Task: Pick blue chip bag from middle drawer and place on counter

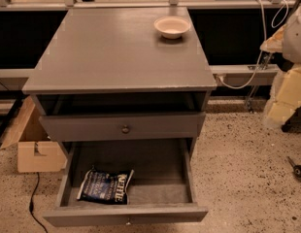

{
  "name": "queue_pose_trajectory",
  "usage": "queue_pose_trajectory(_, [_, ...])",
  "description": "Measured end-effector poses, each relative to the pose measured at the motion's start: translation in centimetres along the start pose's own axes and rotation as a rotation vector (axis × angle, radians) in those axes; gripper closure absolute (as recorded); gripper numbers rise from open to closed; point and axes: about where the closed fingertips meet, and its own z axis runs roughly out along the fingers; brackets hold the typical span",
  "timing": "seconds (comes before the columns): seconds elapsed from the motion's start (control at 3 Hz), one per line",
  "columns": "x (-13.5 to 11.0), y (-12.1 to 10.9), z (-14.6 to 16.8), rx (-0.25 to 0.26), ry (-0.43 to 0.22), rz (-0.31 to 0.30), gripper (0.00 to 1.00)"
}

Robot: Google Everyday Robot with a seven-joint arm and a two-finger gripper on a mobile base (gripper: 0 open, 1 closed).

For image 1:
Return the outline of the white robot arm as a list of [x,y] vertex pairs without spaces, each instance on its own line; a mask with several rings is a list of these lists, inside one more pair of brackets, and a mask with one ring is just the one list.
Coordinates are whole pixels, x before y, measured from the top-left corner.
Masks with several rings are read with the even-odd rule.
[[281,128],[301,107],[301,5],[260,49],[279,53],[285,60],[272,83],[263,116],[268,128]]

